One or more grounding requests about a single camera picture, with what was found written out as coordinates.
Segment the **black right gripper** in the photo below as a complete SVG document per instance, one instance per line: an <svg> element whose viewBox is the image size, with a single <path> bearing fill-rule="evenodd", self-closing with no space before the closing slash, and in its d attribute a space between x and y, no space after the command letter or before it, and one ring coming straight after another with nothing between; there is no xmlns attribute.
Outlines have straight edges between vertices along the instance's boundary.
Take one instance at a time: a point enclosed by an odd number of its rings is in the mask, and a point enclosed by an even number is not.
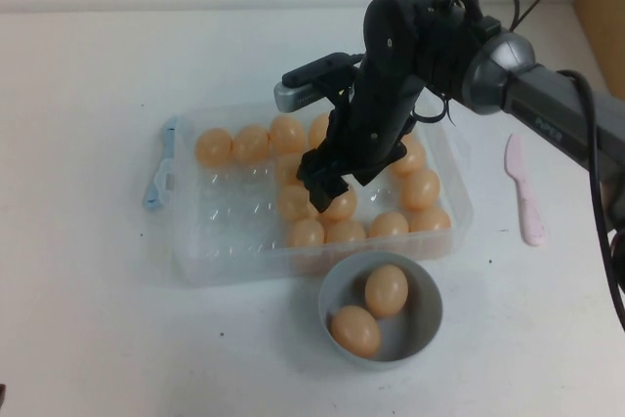
<svg viewBox="0 0 625 417"><path fill-rule="evenodd" d="M351 100L335 107L328 136L298 169L319 213L349 190L342 176L353 175L365 187L405 155L399 142L420 94L421 79L412 73L387 75L372 63L360 65Z"/></svg>

